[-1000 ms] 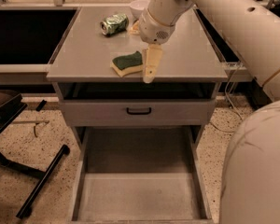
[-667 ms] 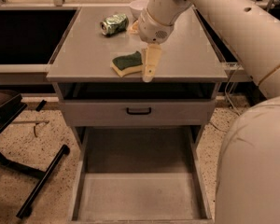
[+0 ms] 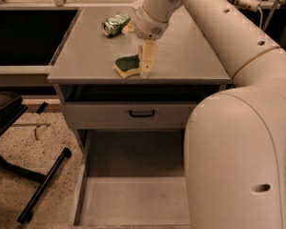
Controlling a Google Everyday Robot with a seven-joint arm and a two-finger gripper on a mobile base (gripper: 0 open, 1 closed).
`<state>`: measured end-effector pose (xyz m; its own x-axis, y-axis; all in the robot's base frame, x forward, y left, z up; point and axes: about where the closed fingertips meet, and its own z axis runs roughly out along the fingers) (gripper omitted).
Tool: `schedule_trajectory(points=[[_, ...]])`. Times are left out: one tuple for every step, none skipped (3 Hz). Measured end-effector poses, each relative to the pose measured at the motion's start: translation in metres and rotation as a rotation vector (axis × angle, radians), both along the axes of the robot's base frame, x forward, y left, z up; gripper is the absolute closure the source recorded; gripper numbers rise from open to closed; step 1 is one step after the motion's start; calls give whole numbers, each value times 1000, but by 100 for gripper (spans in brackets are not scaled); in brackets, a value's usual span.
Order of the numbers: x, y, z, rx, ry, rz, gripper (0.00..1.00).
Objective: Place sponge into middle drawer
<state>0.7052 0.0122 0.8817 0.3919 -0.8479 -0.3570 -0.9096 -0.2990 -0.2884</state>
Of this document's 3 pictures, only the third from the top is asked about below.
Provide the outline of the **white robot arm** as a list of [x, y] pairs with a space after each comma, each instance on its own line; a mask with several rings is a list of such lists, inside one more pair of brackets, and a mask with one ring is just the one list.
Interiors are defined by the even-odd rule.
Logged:
[[184, 165], [193, 229], [286, 229], [286, 52], [227, 0], [134, 3], [149, 74], [155, 42], [184, 7], [234, 87], [190, 115]]

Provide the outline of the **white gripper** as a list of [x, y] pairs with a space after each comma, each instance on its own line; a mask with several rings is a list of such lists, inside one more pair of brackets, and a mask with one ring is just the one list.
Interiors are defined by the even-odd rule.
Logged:
[[136, 33], [138, 38], [145, 40], [138, 47], [140, 75], [143, 78], [147, 78], [153, 69], [158, 48], [154, 40], [161, 38], [165, 30], [165, 23], [152, 19], [143, 9], [138, 9], [134, 20], [131, 19], [122, 30], [124, 34]]

